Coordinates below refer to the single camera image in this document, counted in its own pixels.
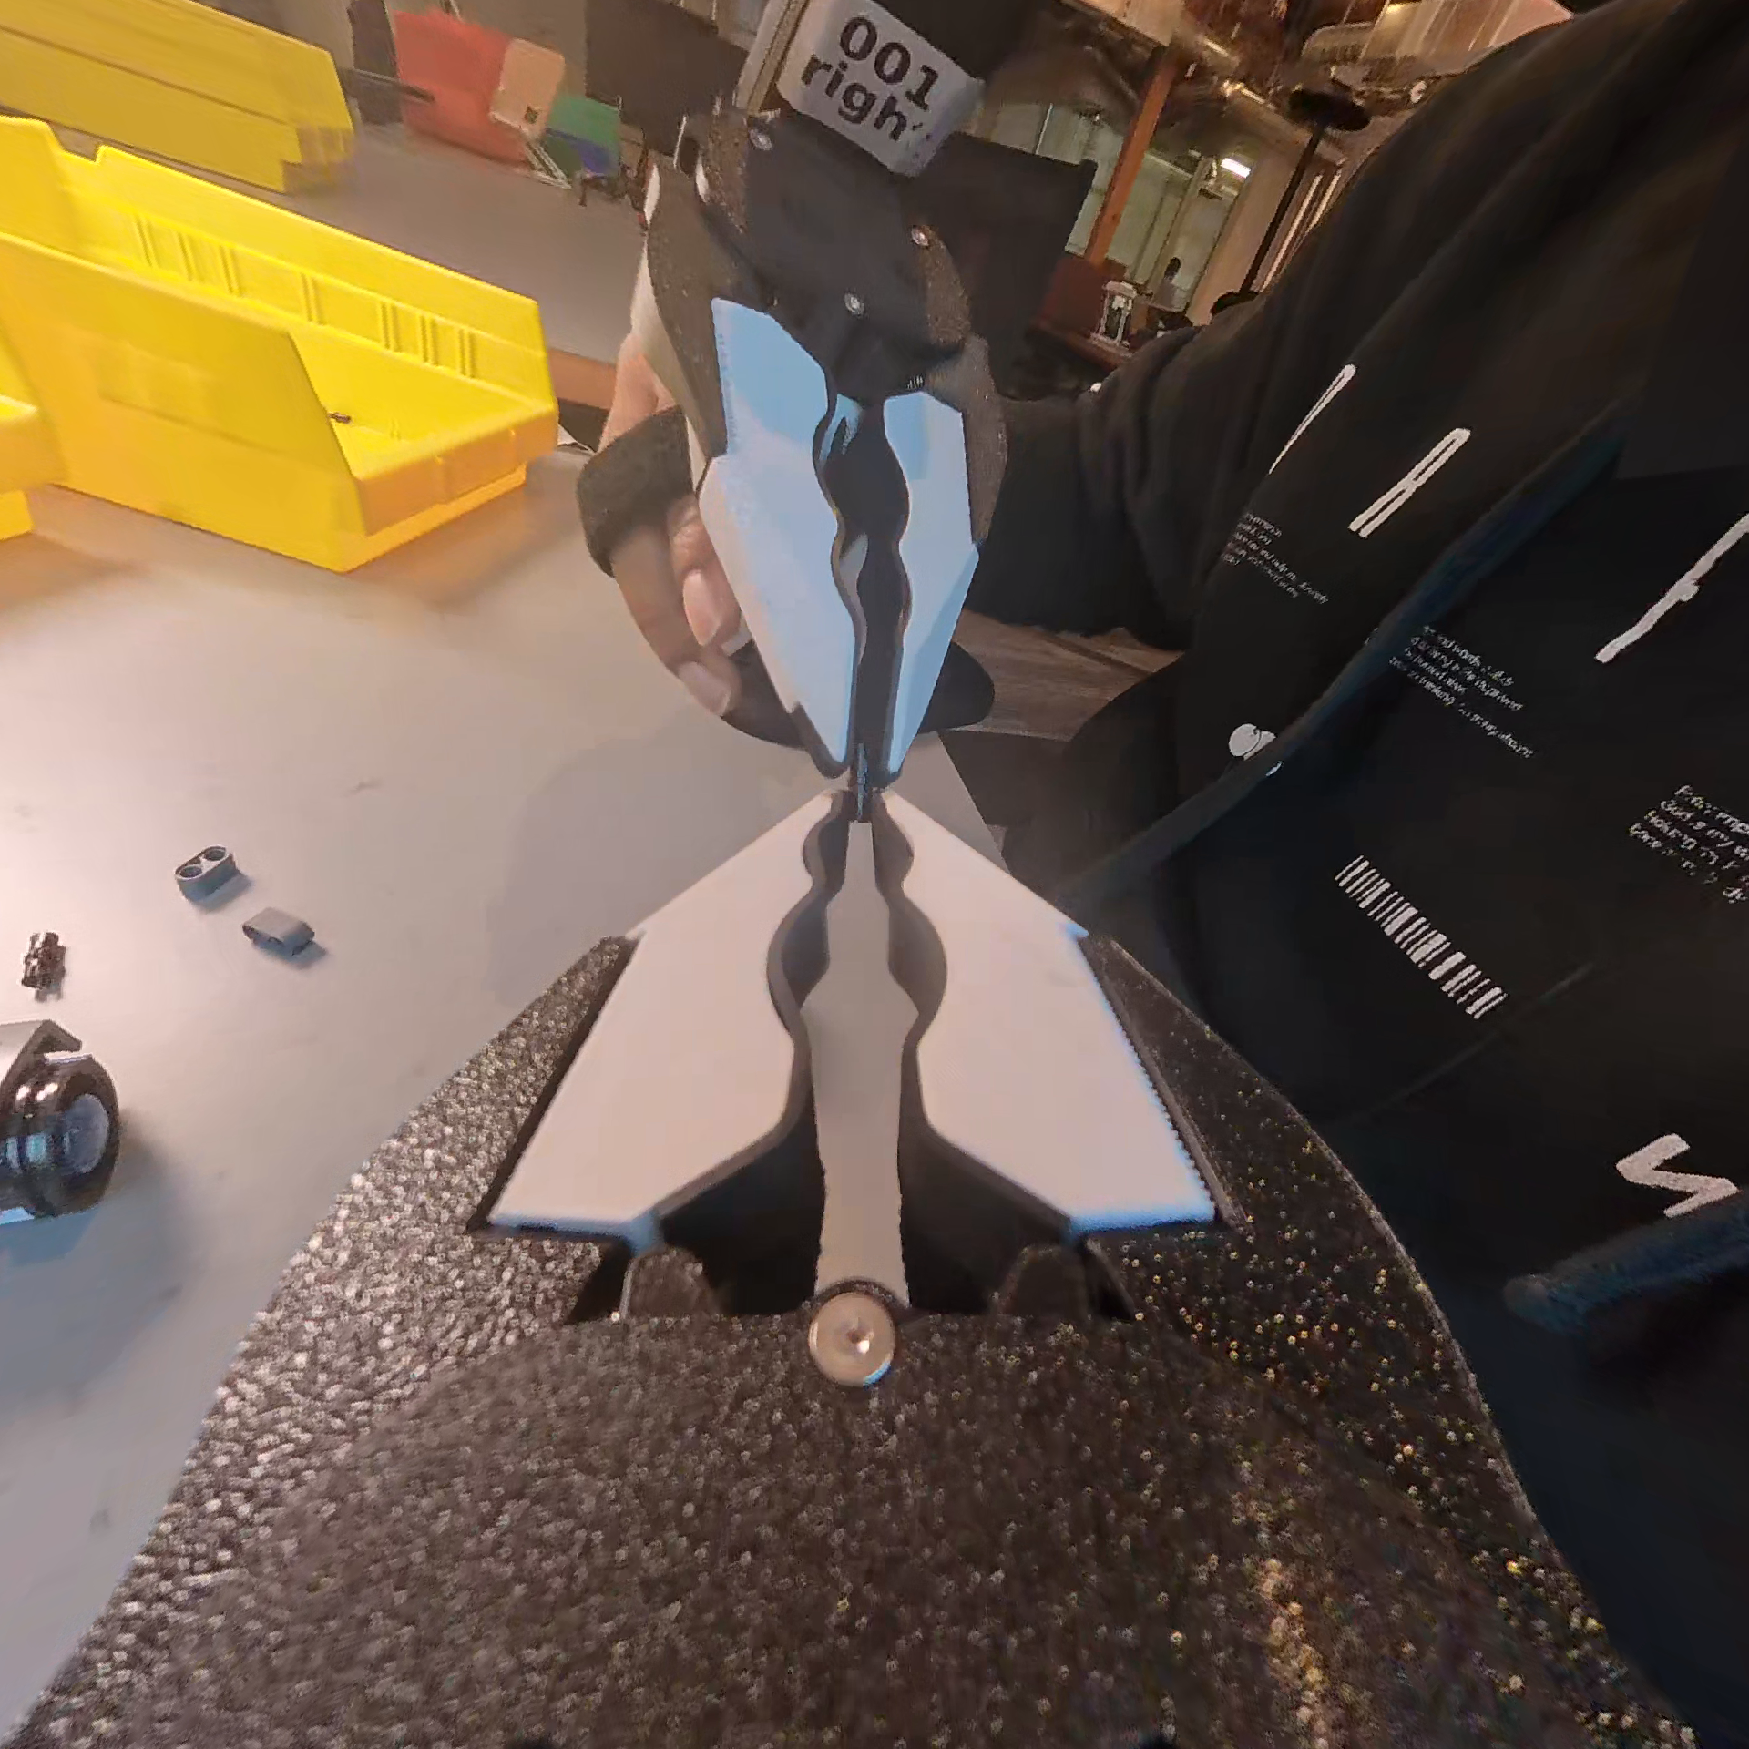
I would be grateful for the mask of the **grey desk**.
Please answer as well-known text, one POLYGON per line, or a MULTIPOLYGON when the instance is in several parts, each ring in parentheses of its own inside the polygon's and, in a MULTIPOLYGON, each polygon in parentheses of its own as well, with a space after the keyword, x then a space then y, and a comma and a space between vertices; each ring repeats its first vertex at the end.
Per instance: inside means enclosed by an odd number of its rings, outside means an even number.
POLYGON ((819 788, 716 724, 577 527, 577 457, 354 574, 33 498, 3 544, 3 1020, 109 1072, 95 1209, 3 1227, 3 1727, 174 1491, 337 1193, 598 938, 819 788), (242 880, 173 870, 226 844, 242 880), (315 946, 242 925, 279 907, 315 946), (55 930, 60 987, 21 987, 55 930))

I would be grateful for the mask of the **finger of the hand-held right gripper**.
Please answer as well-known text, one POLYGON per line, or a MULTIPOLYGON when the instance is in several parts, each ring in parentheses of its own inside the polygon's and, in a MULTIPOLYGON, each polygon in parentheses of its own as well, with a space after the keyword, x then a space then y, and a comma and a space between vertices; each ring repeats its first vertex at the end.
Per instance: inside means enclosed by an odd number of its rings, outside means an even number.
POLYGON ((865 408, 772 314, 729 297, 710 314, 726 445, 701 473, 701 521, 780 709, 823 776, 853 776, 865 624, 844 557, 860 544, 821 473, 865 408))
POLYGON ((977 565, 966 424, 929 393, 860 414, 860 787, 888 787, 923 724, 977 565))

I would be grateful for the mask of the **person's right hand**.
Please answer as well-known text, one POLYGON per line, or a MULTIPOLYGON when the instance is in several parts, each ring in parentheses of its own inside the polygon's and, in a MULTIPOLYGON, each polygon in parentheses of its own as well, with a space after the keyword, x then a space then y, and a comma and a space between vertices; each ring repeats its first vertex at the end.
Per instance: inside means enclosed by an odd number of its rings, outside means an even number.
MULTIPOLYGON (((673 395, 639 338, 627 335, 599 454, 617 450, 631 431, 670 405, 673 395)), ((708 714, 729 717, 740 696, 733 650, 744 624, 694 496, 667 503, 657 530, 631 530, 607 571, 661 666, 708 714)))

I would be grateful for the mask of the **red crate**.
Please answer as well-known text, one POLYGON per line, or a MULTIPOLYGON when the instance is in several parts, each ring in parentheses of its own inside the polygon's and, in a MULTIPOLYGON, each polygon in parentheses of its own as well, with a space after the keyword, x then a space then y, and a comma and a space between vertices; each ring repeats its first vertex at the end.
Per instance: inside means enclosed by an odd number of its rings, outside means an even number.
POLYGON ((404 98, 404 125, 436 140, 488 137, 503 129, 491 119, 491 102, 503 72, 510 34, 442 9, 388 14, 398 79, 424 91, 404 98))

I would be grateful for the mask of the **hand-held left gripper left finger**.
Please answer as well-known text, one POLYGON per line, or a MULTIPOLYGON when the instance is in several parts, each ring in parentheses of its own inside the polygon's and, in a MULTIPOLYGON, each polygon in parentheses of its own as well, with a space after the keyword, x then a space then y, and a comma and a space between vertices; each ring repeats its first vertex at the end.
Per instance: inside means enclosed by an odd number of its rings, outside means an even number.
POLYGON ((809 1083, 848 793, 819 793, 634 925, 627 959, 508 1160, 503 1232, 663 1236, 777 1144, 809 1083))

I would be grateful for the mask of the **grey black wheel assembly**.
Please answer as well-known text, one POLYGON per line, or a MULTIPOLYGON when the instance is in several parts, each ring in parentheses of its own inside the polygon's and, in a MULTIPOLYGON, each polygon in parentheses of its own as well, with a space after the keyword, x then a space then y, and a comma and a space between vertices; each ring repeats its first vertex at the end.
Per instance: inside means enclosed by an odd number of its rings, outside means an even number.
POLYGON ((51 1020, 2 1026, 2 1224, 81 1213, 117 1170, 117 1086, 51 1020))

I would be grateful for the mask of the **person's black printed sweatshirt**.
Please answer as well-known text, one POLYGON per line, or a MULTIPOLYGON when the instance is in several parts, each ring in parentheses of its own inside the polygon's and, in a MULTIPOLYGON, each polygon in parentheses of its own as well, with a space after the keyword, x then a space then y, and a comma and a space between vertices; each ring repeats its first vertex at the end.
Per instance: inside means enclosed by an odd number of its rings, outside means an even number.
POLYGON ((1745 1193, 1745 42, 1604 4, 1365 157, 1188 648, 1007 835, 1359 1183, 1572 1569, 1502 1289, 1745 1193))

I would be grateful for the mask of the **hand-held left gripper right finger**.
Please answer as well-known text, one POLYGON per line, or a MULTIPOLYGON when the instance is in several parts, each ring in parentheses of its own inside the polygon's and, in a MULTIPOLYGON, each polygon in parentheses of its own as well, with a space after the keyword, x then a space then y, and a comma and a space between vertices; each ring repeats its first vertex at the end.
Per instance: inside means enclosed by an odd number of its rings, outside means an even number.
POLYGON ((923 1139, 1063 1236, 1211 1222, 1087 930, 903 796, 875 812, 875 871, 923 1139))

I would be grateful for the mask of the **stacked yellow bins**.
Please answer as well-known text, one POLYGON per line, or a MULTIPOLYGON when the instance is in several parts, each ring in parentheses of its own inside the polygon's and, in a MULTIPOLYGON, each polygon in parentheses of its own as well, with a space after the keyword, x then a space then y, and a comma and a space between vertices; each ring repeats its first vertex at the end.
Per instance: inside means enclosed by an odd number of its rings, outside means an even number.
POLYGON ((327 50, 191 2, 3 2, 2 103, 258 190, 332 185, 356 156, 327 50))

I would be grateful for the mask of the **yellow plastic bin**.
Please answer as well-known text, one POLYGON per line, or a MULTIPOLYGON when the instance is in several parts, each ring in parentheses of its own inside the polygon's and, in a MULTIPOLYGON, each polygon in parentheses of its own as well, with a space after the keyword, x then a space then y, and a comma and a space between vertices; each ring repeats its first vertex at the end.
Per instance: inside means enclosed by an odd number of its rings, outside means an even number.
POLYGON ((8 116, 3 353, 49 480, 351 572, 555 445, 539 306, 8 116))

